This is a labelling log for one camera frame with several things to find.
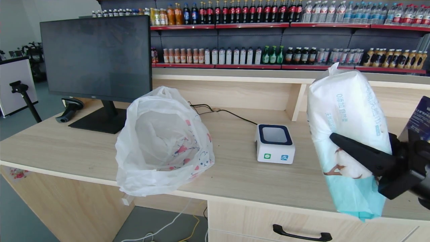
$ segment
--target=yellow cable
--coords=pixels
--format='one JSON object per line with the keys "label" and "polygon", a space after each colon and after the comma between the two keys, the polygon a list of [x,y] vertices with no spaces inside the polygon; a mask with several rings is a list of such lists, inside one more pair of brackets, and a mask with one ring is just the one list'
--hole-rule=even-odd
{"label": "yellow cable", "polygon": [[190,239],[191,237],[193,237],[193,235],[194,235],[194,231],[196,230],[196,227],[197,227],[197,225],[198,225],[198,224],[199,224],[199,222],[200,222],[200,219],[199,219],[199,218],[197,218],[194,214],[197,212],[197,209],[199,209],[199,208],[200,208],[200,206],[201,206],[204,202],[205,202],[205,201],[202,201],[200,204],[198,204],[198,205],[197,205],[197,207],[196,207],[196,209],[195,209],[195,210],[194,210],[194,212],[193,212],[193,217],[197,219],[197,223],[196,223],[196,225],[194,225],[193,232],[191,233],[190,237],[185,238],[185,239],[183,239],[183,240],[180,240],[180,241],[178,241],[178,242],[184,242],[184,241],[186,241],[187,239]]}

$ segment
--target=diaper package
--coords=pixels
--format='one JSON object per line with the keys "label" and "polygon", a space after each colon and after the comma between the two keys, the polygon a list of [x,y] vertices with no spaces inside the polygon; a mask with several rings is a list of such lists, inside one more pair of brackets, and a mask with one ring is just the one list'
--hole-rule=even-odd
{"label": "diaper package", "polygon": [[357,70],[338,70],[335,63],[309,87],[307,116],[327,186],[337,211],[361,221],[380,217],[385,197],[378,178],[335,145],[338,133],[391,154],[387,122],[366,77]]}

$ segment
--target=monitor screen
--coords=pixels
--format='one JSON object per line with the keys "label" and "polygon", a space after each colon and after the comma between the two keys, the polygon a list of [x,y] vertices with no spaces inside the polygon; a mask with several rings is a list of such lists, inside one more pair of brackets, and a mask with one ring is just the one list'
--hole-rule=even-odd
{"label": "monitor screen", "polygon": [[50,93],[131,102],[152,90],[148,16],[40,23]]}

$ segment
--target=plastic bag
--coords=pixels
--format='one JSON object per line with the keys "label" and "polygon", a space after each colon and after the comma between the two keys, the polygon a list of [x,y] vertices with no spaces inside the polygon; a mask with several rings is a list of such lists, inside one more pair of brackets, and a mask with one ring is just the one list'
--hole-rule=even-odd
{"label": "plastic bag", "polygon": [[120,190],[133,196],[164,194],[191,182],[214,164],[212,139],[177,89],[159,87],[127,108],[118,136]]}
{"label": "plastic bag", "polygon": [[385,197],[373,174],[329,136],[338,133],[391,154],[387,122],[366,77],[337,66],[309,87],[309,127],[337,211],[365,221],[381,216]]}

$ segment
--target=green bottle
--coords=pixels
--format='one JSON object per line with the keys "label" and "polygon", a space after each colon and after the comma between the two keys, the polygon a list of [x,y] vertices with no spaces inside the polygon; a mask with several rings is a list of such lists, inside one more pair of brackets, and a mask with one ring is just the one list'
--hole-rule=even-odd
{"label": "green bottle", "polygon": [[270,55],[270,64],[275,64],[276,63],[276,46],[272,46],[273,48],[273,52]]}
{"label": "green bottle", "polygon": [[264,47],[263,64],[269,64],[269,46]]}
{"label": "green bottle", "polygon": [[284,46],[280,46],[279,47],[279,55],[276,57],[276,64],[282,64],[283,60],[284,60],[284,55],[282,54],[282,52],[284,51]]}

